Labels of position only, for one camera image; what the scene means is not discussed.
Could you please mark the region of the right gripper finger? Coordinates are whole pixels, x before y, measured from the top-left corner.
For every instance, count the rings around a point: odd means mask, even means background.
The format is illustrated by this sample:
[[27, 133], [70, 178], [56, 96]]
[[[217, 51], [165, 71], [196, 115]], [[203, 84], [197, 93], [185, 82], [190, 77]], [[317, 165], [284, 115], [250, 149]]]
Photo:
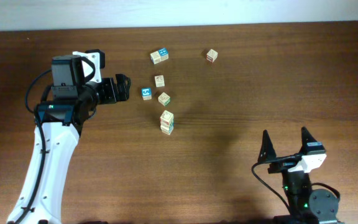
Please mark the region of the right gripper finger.
[[262, 133], [262, 145], [260, 148], [259, 156], [257, 162], [267, 162], [272, 161], [277, 158], [275, 153], [275, 149], [273, 148], [273, 144], [269, 133], [267, 130], [264, 130]]
[[309, 154], [315, 150], [315, 143], [317, 140], [310, 134], [307, 128], [304, 126], [301, 128], [301, 149], [300, 152], [303, 154]]

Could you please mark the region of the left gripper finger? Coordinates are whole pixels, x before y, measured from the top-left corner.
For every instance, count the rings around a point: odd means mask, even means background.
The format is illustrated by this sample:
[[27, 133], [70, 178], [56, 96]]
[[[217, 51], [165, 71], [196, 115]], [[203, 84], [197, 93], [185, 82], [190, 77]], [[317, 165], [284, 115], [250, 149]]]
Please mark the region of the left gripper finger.
[[116, 74], [117, 89], [118, 90], [129, 90], [131, 87], [131, 79], [124, 74]]
[[127, 101], [129, 99], [129, 90], [128, 89], [117, 89], [115, 91], [116, 101]]

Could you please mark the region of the wooden block red A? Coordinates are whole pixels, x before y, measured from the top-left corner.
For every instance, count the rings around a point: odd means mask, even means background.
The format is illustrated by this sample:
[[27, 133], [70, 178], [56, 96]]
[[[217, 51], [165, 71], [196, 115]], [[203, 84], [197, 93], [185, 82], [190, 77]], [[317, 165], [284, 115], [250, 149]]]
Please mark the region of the wooden block red A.
[[174, 120], [174, 115], [173, 113], [165, 110], [162, 115], [160, 116], [160, 124], [162, 126], [167, 126], [169, 127], [172, 123], [173, 123], [173, 120]]

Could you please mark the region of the red Q wooden block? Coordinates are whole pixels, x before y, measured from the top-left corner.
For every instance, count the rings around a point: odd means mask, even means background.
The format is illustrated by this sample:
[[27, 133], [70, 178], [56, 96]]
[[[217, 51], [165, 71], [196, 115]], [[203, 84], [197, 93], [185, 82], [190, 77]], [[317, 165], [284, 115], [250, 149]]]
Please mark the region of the red Q wooden block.
[[170, 129], [166, 129], [164, 127], [161, 127], [161, 131], [167, 135], [171, 135], [172, 131], [173, 131], [173, 128], [170, 128]]

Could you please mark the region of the red E wooden block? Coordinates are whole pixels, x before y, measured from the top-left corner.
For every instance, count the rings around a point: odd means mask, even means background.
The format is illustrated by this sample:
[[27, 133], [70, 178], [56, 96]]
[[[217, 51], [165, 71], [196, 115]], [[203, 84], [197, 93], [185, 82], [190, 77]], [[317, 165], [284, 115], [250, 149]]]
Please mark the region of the red E wooden block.
[[173, 129], [173, 127], [174, 127], [173, 124], [170, 124], [169, 126], [164, 125], [164, 124], [161, 124], [161, 125], [160, 125], [160, 128], [161, 128], [161, 129], [165, 129], [165, 130]]

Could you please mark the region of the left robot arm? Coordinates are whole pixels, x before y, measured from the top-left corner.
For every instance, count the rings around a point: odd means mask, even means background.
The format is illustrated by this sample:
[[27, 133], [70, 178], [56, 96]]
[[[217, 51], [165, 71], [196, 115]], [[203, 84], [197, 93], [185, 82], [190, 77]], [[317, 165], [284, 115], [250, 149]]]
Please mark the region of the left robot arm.
[[32, 157], [8, 223], [61, 223], [68, 167], [84, 122], [98, 105], [129, 99], [131, 79], [103, 78], [104, 52], [87, 50], [52, 59], [49, 84], [31, 113], [35, 121]]

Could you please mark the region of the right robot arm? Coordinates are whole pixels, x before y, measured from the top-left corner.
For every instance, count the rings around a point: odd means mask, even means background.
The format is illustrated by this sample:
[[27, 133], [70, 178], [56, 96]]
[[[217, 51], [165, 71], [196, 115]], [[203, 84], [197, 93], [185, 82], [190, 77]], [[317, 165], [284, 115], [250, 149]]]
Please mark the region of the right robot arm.
[[[273, 223], [339, 223], [337, 213], [341, 195], [339, 191], [324, 183], [310, 180], [310, 172], [319, 168], [326, 159], [323, 143], [317, 141], [307, 130], [301, 128], [299, 152], [278, 157], [268, 131], [263, 131], [262, 144], [257, 162], [252, 166], [254, 177], [272, 191], [288, 210], [287, 215], [273, 217]], [[285, 196], [264, 182], [255, 168], [268, 165], [269, 174], [282, 175]]]

